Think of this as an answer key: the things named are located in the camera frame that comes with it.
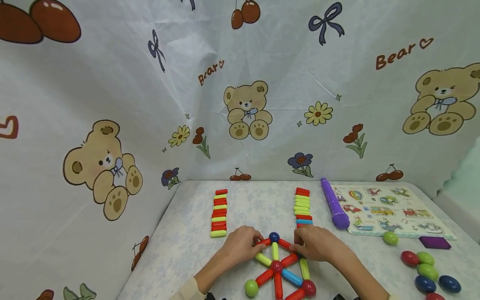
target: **white table surface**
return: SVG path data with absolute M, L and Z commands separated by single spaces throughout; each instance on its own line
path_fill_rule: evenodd
M 462 285 L 461 293 L 452 295 L 437 284 L 439 294 L 447 300 L 480 299 L 480 246 L 417 187 L 405 182 L 332 181 L 331 184 L 407 185 L 458 239 L 449 241 L 450 250 L 435 250 L 425 249 L 418 239 L 400 239 L 397 246 L 388 246 L 381 237 L 354 236 L 337 230 L 332 224 L 320 183 L 316 181 L 186 181 L 175 193 L 119 300 L 168 299 L 223 245 L 225 238 L 212 239 L 209 236 L 215 190 L 228 189 L 227 233 L 241 225 L 249 225 L 264 237 L 275 231 L 281 238 L 293 242 L 296 228 L 293 206 L 297 187 L 310 190 L 310 213 L 314 225 L 335 233 L 390 293 L 402 299 L 425 299 L 414 285 L 416 270 L 405 266 L 400 254 L 405 250 L 427 251 L 434 256 L 440 275 L 451 275 Z M 271 258 L 270 247 L 264 254 Z M 280 259 L 286 255 L 286 251 L 280 250 Z M 356 297 L 348 282 L 330 264 L 309 261 L 309 267 L 312 281 L 317 286 L 317 294 L 312 299 L 332 300 L 339 293 L 346 300 Z M 248 299 L 243 288 L 245 281 L 255 279 L 265 269 L 255 259 L 239 265 L 223 275 L 211 292 L 217 300 L 223 297 L 227 300 Z M 289 270 L 301 276 L 299 264 Z M 283 280 L 283 290 L 286 297 L 295 288 Z M 272 280 L 260 287 L 256 299 L 275 299 Z

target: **teddy bear print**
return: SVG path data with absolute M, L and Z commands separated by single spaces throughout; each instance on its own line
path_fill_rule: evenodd
M 63 161 L 63 175 L 72 185 L 86 184 L 94 201 L 103 204 L 105 217 L 118 219 L 130 195 L 142 188 L 143 177 L 135 158 L 123 154 L 117 134 L 120 126 L 110 120 L 93 124 L 81 147 L 70 150 Z
M 434 135 L 457 132 L 465 120 L 475 116 L 476 109 L 467 100 L 477 94 L 479 84 L 480 63 L 426 72 L 417 81 L 418 100 L 403 131 L 414 134 L 428 128 Z
M 228 108 L 229 131 L 234 139 L 243 140 L 249 134 L 255 140 L 267 137 L 268 125 L 272 123 L 272 115 L 264 110 L 267 92 L 268 86 L 263 81 L 226 88 L 223 101 Z

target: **child's hand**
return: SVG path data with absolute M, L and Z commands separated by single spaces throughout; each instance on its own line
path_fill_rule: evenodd
M 350 248 L 325 228 L 307 225 L 294 232 L 295 244 L 290 250 L 303 255 L 307 259 L 329 262 L 333 265 L 342 257 L 355 255 Z
M 233 267 L 254 258 L 255 255 L 265 249 L 266 246 L 263 244 L 253 246 L 263 239 L 258 230 L 244 225 L 235 229 L 227 236 L 225 244 L 218 251 L 218 254 L 224 256 L 229 265 Z

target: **blue flower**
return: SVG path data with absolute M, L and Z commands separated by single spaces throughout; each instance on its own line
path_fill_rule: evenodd
M 288 159 L 288 164 L 291 165 L 294 169 L 298 169 L 300 167 L 306 167 L 312 163 L 313 155 L 311 154 L 303 154 L 302 152 L 298 152 L 295 154 L 294 157 L 290 157 Z
M 170 178 L 173 178 L 179 174 L 179 168 L 174 168 L 173 170 L 166 170 L 162 174 L 162 185 L 167 186 Z

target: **bear paw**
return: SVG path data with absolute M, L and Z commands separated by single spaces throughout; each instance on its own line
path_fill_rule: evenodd
M 255 120 L 250 124 L 250 134 L 255 140 L 263 140 L 268 135 L 268 124 L 264 120 Z
M 457 132 L 463 125 L 463 118 L 459 114 L 448 112 L 438 115 L 430 123 L 430 133 L 434 135 L 449 135 Z
M 430 124 L 430 115 L 424 111 L 416 112 L 405 120 L 403 123 L 403 132 L 414 134 L 421 132 Z
M 131 195 L 137 194 L 144 183 L 144 178 L 142 177 L 139 169 L 136 166 L 131 166 L 128 169 L 127 174 L 127 191 Z
M 245 122 L 233 123 L 229 131 L 234 139 L 243 140 L 248 136 L 248 125 Z
M 127 201 L 127 189 L 122 186 L 114 188 L 107 195 L 107 200 L 105 201 L 105 205 L 103 206 L 103 214 L 108 220 L 115 221 L 121 216 L 121 214 L 123 214 L 123 211 L 127 206 Z

